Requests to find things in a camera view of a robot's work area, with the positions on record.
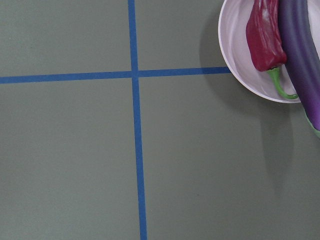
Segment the red chili pepper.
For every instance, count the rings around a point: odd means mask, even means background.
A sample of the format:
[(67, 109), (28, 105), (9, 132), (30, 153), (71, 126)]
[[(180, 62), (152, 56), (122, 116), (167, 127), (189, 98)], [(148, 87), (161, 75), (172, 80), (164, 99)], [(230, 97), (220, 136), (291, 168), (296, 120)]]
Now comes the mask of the red chili pepper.
[(252, 64), (267, 73), (277, 93), (288, 100), (298, 95), (288, 94), (281, 86), (281, 67), (287, 62), (278, 26), (278, 0), (255, 0), (245, 28), (246, 42)]

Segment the purple eggplant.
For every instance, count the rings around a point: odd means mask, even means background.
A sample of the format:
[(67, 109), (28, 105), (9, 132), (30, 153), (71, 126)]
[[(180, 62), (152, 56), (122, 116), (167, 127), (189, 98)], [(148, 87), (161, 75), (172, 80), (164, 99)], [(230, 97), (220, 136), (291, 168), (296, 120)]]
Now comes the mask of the purple eggplant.
[(286, 71), (314, 134), (320, 136), (320, 58), (306, 0), (280, 0), (278, 26), (287, 55)]

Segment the pink plate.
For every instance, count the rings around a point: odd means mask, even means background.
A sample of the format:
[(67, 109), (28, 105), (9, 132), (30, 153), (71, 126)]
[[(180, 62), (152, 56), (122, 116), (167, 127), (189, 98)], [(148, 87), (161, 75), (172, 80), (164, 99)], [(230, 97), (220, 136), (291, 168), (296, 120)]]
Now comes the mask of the pink plate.
[[(223, 58), (236, 79), (256, 95), (279, 103), (301, 103), (299, 97), (281, 97), (268, 74), (257, 71), (252, 63), (246, 40), (246, 25), (253, 3), (254, 0), (226, 0), (223, 3), (218, 22), (218, 38)], [(320, 3), (317, 0), (307, 0), (307, 3), (311, 34), (320, 58)], [(280, 69), (281, 86), (286, 93), (297, 94), (285, 64)]]

